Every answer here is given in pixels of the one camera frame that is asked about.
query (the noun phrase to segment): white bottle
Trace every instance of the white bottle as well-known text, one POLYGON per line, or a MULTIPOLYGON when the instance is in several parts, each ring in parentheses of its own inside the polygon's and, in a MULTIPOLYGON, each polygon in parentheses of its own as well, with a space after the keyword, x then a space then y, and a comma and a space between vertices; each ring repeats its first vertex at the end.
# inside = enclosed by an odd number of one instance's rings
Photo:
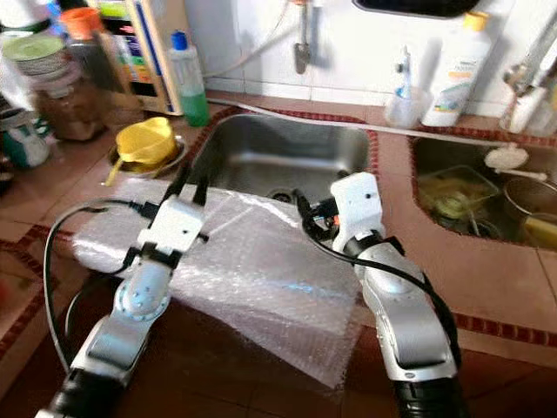
POLYGON ((431 87, 433 101, 421 119, 422 124, 452 126, 466 107, 491 50, 491 39, 484 32, 488 18, 487 13, 466 13, 463 29, 443 43, 431 87))

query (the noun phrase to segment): orange cup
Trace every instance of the orange cup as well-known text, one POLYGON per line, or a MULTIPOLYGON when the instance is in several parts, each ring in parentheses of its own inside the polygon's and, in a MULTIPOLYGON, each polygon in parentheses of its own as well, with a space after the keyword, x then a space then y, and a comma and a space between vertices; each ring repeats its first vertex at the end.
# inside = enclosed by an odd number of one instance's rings
POLYGON ((62 22, 73 39, 88 40, 93 38, 93 31, 103 29, 101 17, 97 9, 92 7, 78 7, 70 9, 60 15, 62 22))

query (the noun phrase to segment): window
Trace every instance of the window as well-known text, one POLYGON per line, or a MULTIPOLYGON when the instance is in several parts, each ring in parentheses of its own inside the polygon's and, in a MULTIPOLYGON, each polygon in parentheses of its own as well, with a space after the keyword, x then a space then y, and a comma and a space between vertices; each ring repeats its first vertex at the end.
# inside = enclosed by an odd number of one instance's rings
POLYGON ((431 17, 456 17, 479 0, 352 0, 363 10, 431 17))

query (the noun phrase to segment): yellow colander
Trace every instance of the yellow colander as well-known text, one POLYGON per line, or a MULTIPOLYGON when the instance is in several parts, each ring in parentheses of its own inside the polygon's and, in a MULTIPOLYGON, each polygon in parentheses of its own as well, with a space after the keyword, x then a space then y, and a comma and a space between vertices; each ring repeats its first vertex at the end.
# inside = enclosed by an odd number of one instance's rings
POLYGON ((176 150, 167 118, 151 118, 124 128, 116 136, 116 145, 119 158, 104 182, 108 186, 124 162, 156 165, 176 150))

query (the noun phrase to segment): toothbrush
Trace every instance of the toothbrush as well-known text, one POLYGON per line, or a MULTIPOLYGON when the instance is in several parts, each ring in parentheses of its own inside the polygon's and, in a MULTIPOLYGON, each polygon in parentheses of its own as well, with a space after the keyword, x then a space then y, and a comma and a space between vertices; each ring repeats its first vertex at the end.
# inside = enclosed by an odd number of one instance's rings
POLYGON ((410 53, 406 45, 402 48, 402 62, 398 65, 397 72, 402 73, 403 83, 396 90, 396 93, 400 98, 409 100, 412 98, 412 77, 410 74, 410 53))

